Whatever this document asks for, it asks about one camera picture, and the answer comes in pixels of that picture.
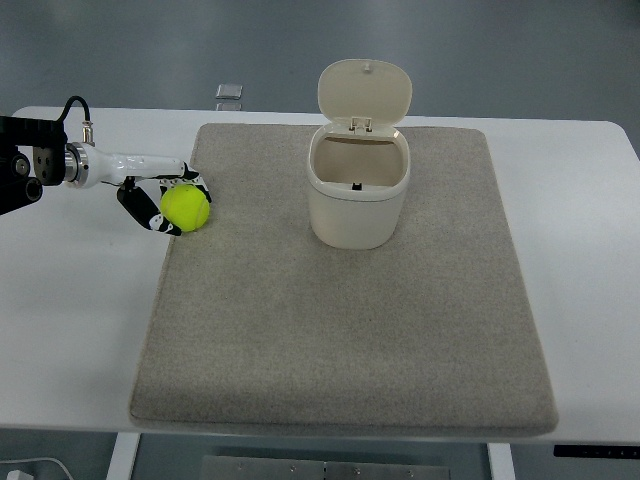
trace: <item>lid hinge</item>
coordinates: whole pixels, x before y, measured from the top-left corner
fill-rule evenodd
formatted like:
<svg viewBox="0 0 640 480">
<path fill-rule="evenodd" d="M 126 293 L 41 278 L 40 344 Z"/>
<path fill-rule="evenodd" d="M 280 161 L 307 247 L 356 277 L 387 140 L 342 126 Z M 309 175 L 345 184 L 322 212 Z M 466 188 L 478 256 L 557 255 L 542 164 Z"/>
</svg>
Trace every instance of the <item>lid hinge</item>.
<svg viewBox="0 0 640 480">
<path fill-rule="evenodd" d="M 366 132 L 371 132 L 371 119 L 365 117 L 351 117 L 349 130 L 355 132 L 358 128 L 364 128 Z"/>
</svg>

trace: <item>tennis ball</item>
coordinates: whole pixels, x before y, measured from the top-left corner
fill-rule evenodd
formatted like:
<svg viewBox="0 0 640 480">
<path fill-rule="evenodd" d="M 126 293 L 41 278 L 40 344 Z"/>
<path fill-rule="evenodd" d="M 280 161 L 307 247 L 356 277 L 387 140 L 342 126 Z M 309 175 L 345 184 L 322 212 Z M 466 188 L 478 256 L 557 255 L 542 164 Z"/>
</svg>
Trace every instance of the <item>tennis ball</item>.
<svg viewBox="0 0 640 480">
<path fill-rule="evenodd" d="M 160 199 L 160 212 L 183 232 L 191 232 L 207 221 L 209 202 L 198 187 L 177 185 Z"/>
</svg>

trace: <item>screw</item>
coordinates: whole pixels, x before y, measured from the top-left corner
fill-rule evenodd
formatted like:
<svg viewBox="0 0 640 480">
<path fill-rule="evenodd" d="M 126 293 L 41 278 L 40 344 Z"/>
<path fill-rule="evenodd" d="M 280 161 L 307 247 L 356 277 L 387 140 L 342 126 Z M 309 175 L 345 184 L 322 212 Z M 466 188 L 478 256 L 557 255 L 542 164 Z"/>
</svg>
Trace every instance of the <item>screw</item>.
<svg viewBox="0 0 640 480">
<path fill-rule="evenodd" d="M 29 173 L 29 162 L 27 162 L 24 158 L 19 157 L 16 159 L 14 168 L 18 175 L 27 175 Z"/>
</svg>

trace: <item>bin lid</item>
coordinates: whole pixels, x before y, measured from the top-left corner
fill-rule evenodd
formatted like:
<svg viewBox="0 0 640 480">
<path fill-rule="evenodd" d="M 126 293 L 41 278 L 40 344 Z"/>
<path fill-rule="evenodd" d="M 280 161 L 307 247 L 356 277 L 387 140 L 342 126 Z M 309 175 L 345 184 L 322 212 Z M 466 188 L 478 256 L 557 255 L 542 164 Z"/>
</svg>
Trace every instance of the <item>bin lid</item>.
<svg viewBox="0 0 640 480">
<path fill-rule="evenodd" d="M 329 65 L 318 81 L 320 111 L 336 123 L 362 118 L 395 125 L 409 111 L 411 94 L 409 75 L 379 60 L 341 60 Z"/>
</svg>

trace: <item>black cable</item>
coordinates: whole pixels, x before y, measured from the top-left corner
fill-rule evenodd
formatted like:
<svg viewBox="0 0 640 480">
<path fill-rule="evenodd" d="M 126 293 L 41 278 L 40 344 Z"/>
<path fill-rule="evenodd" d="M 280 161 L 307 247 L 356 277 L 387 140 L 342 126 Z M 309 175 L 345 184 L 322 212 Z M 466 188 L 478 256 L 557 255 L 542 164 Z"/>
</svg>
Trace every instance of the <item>black cable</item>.
<svg viewBox="0 0 640 480">
<path fill-rule="evenodd" d="M 58 118 L 59 122 L 67 118 L 67 115 L 69 114 L 69 110 L 71 109 L 71 105 L 75 101 L 78 101 L 82 104 L 82 108 L 84 108 L 84 119 L 87 122 L 91 121 L 91 117 L 89 115 L 89 105 L 87 105 L 87 102 L 85 101 L 84 98 L 79 97 L 78 95 L 74 95 L 73 97 L 69 98 L 69 100 L 67 100 L 67 103 L 64 106 L 64 110 L 62 110 L 62 114 L 60 115 L 60 118 Z"/>
</svg>

